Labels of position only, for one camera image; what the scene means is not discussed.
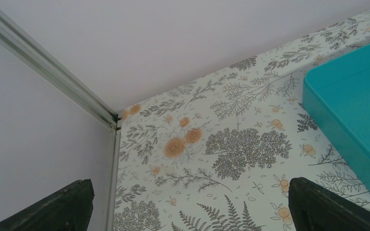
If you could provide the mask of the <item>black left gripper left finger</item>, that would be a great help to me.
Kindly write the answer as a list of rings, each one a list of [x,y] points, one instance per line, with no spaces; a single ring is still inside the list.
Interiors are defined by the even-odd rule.
[[[86,231],[93,199],[92,181],[77,180],[0,221],[0,231]]]

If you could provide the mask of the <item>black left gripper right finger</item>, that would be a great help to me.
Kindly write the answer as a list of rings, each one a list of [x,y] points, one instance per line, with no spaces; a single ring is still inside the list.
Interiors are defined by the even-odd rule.
[[[370,211],[304,177],[290,180],[289,210],[297,231],[370,231]]]

